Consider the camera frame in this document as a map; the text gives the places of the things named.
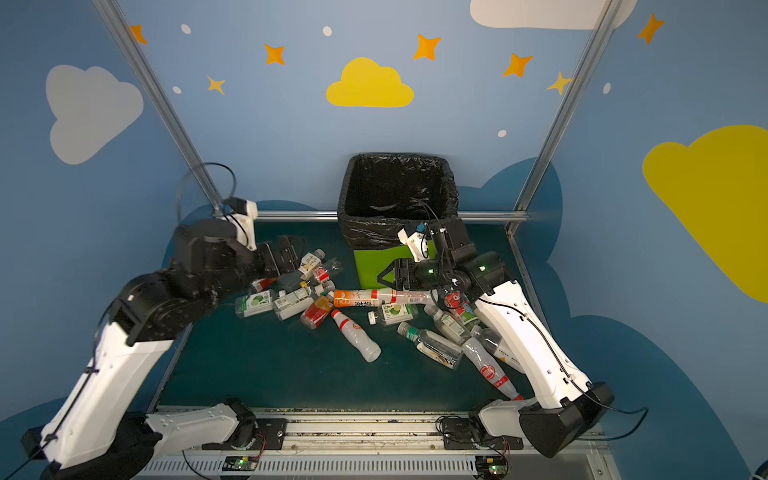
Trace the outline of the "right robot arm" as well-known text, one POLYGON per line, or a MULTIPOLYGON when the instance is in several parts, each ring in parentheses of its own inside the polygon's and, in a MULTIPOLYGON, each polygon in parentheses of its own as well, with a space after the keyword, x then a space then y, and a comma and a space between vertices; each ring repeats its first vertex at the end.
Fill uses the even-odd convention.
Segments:
POLYGON ((432 293, 444 307, 471 303, 527 376, 534 392, 531 403, 496 402, 481 409, 478 417, 488 433, 502 435, 501 418, 510 415, 519 422, 513 432, 552 458, 598 423, 614 402, 612 390, 591 381, 568 358, 498 253, 478 252, 458 218, 411 222, 397 228, 396 237, 410 254, 392 261, 378 281, 393 275, 389 288, 432 293))

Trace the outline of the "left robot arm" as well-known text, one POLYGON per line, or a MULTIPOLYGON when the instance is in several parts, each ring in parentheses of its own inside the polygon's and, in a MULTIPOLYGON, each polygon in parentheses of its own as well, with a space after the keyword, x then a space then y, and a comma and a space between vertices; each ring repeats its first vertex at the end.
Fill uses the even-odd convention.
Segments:
POLYGON ((73 392, 22 444, 44 460, 44 479, 131 479, 151 461, 206 444, 247 450, 257 420, 238 400, 170 416, 128 408, 154 365, 187 326, 261 278, 298 269, 304 238, 281 235, 254 248, 238 226, 219 219, 180 225, 169 265, 128 282, 106 309, 92 358, 73 392))

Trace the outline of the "white bottle red cap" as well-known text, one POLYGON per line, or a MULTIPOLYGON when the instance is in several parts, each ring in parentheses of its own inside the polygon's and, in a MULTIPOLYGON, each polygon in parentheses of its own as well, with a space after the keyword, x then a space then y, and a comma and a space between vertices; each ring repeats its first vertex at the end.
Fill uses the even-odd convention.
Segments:
POLYGON ((344 337, 359 351, 366 362, 372 363, 379 358, 381 347, 367 335, 356 321, 338 309, 334 309, 331 316, 344 337))
POLYGON ((372 298, 381 304, 399 305, 434 305, 435 299, 430 291, 394 290, 391 288, 375 289, 372 298))

